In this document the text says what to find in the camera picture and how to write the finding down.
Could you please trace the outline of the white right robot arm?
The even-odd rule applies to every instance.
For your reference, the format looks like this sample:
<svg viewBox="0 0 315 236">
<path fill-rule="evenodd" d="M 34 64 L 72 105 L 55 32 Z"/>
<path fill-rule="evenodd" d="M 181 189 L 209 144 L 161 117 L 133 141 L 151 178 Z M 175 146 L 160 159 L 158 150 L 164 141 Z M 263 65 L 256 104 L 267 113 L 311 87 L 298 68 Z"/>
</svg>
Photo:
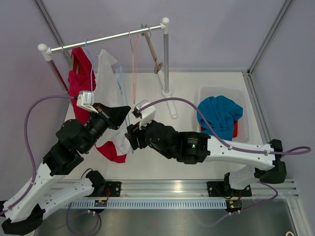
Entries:
<svg viewBox="0 0 315 236">
<path fill-rule="evenodd" d="M 228 142 L 199 132 L 178 132 L 171 126 L 151 121 L 146 126 L 131 124 L 125 137 L 133 150 L 150 147 L 167 159 L 194 165 L 203 162 L 229 162 L 244 165 L 238 171 L 228 172 L 223 181 L 210 187 L 218 197 L 239 197 L 250 184 L 284 183 L 286 166 L 281 161 L 282 143 L 272 140 L 265 145 L 247 145 Z"/>
</svg>

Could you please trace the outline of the magenta t shirt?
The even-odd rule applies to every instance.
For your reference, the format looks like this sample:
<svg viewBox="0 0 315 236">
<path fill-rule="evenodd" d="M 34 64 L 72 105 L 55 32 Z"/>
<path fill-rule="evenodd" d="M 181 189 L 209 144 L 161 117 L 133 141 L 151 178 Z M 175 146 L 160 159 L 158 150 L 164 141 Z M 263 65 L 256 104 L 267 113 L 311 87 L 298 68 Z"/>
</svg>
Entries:
<svg viewBox="0 0 315 236">
<path fill-rule="evenodd" d="M 91 90 L 91 62 L 82 48 L 75 48 L 72 50 L 71 55 L 76 55 L 81 63 L 81 74 L 69 71 L 68 82 L 69 82 L 69 95 L 78 96 L 80 91 Z M 105 158 L 116 163 L 125 163 L 126 154 L 118 155 L 116 146 L 112 141 L 107 141 L 103 145 L 95 145 L 97 151 L 101 153 Z"/>
</svg>

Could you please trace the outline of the clothes rack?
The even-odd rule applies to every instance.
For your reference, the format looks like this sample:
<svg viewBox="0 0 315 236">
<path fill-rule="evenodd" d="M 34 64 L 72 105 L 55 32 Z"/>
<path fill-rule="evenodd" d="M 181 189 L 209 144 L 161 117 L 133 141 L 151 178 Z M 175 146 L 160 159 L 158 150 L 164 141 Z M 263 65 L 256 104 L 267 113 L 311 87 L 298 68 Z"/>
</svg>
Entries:
<svg viewBox="0 0 315 236">
<path fill-rule="evenodd" d="M 93 45 L 93 44 L 97 44 L 97 43 L 101 43 L 101 42 L 105 42 L 109 40 L 115 40 L 115 39 L 119 39 L 123 37 L 130 37 L 132 35 L 139 35 L 139 34 L 146 35 L 147 33 L 151 33 L 156 30 L 161 30 L 163 31 L 163 58 L 164 58 L 163 68 L 164 68 L 164 71 L 158 72 L 157 74 L 160 80 L 160 84 L 162 86 L 162 95 L 165 98 L 171 98 L 172 91 L 170 90 L 170 86 L 169 86 L 169 25 L 170 25 L 169 18 L 164 17 L 161 23 L 156 26 L 142 27 L 137 30 L 132 30 L 132 31 L 128 31 L 128 32 L 124 32 L 124 33 L 120 33 L 116 35 L 111 35 L 111 36 L 107 36 L 103 38 L 93 39 L 93 40 L 86 40 L 80 43 L 74 43 L 74 44 L 69 44 L 65 46 L 62 45 L 56 48 L 49 48 L 47 47 L 46 44 L 41 43 L 38 45 L 37 49 L 42 54 L 44 60 L 50 63 L 50 65 L 53 68 L 53 71 L 56 73 L 56 76 L 59 79 L 62 86 L 64 87 L 64 89 L 68 90 L 62 76 L 59 73 L 59 70 L 57 69 L 56 65 L 53 62 L 52 54 L 59 53 L 59 52 L 63 53 L 68 50 L 72 50 L 74 48 L 85 47 L 85 46 L 89 46 L 89 45 Z"/>
</svg>

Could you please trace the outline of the pink wire hanger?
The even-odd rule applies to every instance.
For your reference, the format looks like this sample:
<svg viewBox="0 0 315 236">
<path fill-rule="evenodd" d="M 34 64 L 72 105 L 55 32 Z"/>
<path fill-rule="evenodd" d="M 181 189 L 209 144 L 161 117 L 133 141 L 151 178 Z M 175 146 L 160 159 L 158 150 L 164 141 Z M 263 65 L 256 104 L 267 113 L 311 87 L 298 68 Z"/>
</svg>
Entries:
<svg viewBox="0 0 315 236">
<path fill-rule="evenodd" d="M 130 31 L 128 32 L 128 38 L 132 53 L 132 81 L 133 81 L 133 103 L 136 102 L 136 87 L 137 87 L 137 62 L 138 62 L 138 52 L 140 37 L 136 36 L 135 41 L 132 41 L 132 36 Z"/>
</svg>

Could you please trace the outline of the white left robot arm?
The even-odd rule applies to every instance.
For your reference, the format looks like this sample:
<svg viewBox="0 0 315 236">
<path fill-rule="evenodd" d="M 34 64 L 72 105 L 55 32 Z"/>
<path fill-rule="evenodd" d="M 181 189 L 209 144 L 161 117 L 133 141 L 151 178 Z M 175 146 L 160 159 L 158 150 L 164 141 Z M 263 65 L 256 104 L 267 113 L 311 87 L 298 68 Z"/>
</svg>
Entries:
<svg viewBox="0 0 315 236">
<path fill-rule="evenodd" d="M 5 234 L 26 235 L 59 208 L 82 197 L 98 197 L 105 192 L 106 180 L 99 171 L 91 171 L 72 186 L 54 194 L 48 191 L 81 162 L 107 129 L 117 130 L 123 124 L 130 106 L 107 107 L 93 104 L 95 112 L 82 124 L 77 119 L 64 122 L 56 133 L 58 142 L 44 156 L 42 163 L 14 197 L 0 203 L 6 220 L 1 227 Z"/>
</svg>

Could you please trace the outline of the light blue hanger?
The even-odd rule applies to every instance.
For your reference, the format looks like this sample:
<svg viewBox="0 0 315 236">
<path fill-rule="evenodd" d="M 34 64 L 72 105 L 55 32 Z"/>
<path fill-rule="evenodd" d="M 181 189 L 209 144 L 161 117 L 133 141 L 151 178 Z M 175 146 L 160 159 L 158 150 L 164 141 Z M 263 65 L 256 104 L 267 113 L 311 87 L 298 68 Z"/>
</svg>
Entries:
<svg viewBox="0 0 315 236">
<path fill-rule="evenodd" d="M 95 58 L 92 56 L 91 52 L 89 51 L 88 49 L 88 38 L 85 40 L 85 49 L 88 53 L 88 57 L 90 59 L 90 62 L 91 62 L 91 71 L 90 71 L 90 80 L 91 80 L 91 93 L 92 95 L 95 94 L 95 88 L 96 88 L 96 82 L 95 82 Z"/>
<path fill-rule="evenodd" d="M 123 65 L 121 63 L 120 63 L 119 71 L 116 70 L 116 75 L 117 75 L 117 81 L 118 81 L 118 85 L 119 85 L 119 89 L 120 89 L 123 105 L 127 106 L 128 102 L 127 102 L 127 95 L 126 95 L 125 83 L 124 83 L 124 72 L 123 72 Z M 129 115 L 127 115 L 126 118 L 125 118 L 125 126 L 126 126 L 126 128 L 129 125 L 130 125 L 130 118 L 129 118 Z M 134 153 L 134 150 L 133 150 L 133 148 L 131 146 L 130 146 L 130 152 L 131 152 L 131 154 Z"/>
</svg>

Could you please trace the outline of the aluminium mounting rail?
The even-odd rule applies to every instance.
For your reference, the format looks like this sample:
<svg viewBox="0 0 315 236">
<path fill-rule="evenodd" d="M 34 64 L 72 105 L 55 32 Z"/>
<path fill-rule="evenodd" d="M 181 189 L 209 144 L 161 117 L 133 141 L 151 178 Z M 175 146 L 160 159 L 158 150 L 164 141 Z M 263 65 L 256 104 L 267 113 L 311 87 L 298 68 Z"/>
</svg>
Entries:
<svg viewBox="0 0 315 236">
<path fill-rule="evenodd" d="M 210 180 L 119 180 L 118 186 L 110 189 L 110 196 L 130 199 L 197 199 L 217 198 L 220 193 L 228 197 L 241 196 L 244 198 L 268 199 L 278 192 L 282 199 L 298 199 L 299 194 L 295 183 L 286 180 L 281 184 L 254 183 L 247 186 L 241 194 L 228 193 L 224 187 L 220 187 L 221 181 Z"/>
</svg>

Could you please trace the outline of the red t shirt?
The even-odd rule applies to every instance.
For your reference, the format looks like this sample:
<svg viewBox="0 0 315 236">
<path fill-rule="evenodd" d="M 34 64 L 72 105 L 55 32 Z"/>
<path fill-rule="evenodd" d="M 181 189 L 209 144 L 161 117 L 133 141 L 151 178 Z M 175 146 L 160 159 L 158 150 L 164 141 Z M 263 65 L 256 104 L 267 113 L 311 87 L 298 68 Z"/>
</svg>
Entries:
<svg viewBox="0 0 315 236">
<path fill-rule="evenodd" d="M 234 128 L 233 128 L 233 138 L 236 138 L 238 136 L 238 121 L 234 122 Z"/>
</svg>

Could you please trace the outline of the white t shirt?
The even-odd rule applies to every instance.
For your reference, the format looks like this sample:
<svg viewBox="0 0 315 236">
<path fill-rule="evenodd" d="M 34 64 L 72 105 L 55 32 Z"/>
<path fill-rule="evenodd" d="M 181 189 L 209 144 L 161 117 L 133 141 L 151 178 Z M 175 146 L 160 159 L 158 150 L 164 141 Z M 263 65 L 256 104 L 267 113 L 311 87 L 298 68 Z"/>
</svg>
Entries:
<svg viewBox="0 0 315 236">
<path fill-rule="evenodd" d="M 96 88 L 94 90 L 94 102 L 101 103 L 107 107 L 119 107 L 123 105 L 122 95 L 118 85 L 118 79 L 113 73 L 112 65 L 117 60 L 106 50 L 101 50 L 98 59 L 98 73 Z M 118 130 L 108 129 L 97 141 L 96 147 L 101 148 L 105 144 L 113 144 L 117 155 L 127 154 L 130 144 L 125 137 L 126 123 Z"/>
</svg>

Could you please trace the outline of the white plastic basket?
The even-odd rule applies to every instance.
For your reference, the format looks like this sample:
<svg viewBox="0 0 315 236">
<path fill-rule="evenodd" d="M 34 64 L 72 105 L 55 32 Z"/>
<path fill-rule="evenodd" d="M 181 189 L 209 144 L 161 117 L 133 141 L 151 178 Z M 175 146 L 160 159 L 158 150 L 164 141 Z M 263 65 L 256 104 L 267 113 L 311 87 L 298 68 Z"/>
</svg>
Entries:
<svg viewBox="0 0 315 236">
<path fill-rule="evenodd" d="M 248 113 L 245 95 L 240 89 L 234 88 L 221 88 L 221 87 L 200 87 L 198 91 L 198 103 L 210 96 L 223 95 L 230 100 L 233 100 L 237 105 L 243 108 L 243 115 L 237 122 L 237 136 L 233 137 L 234 142 L 247 143 L 249 137 L 249 126 L 248 126 Z"/>
</svg>

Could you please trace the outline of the blue t shirt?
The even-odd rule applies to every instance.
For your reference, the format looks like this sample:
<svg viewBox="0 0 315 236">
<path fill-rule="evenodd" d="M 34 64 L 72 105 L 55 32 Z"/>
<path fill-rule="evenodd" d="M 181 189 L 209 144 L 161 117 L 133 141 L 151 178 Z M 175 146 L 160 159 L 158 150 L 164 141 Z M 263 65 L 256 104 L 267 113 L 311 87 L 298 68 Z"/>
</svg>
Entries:
<svg viewBox="0 0 315 236">
<path fill-rule="evenodd" d="M 220 95 L 205 98 L 197 107 L 197 120 L 201 132 L 217 135 L 224 140 L 233 138 L 234 124 L 243 116 L 243 108 L 233 100 Z"/>
</svg>

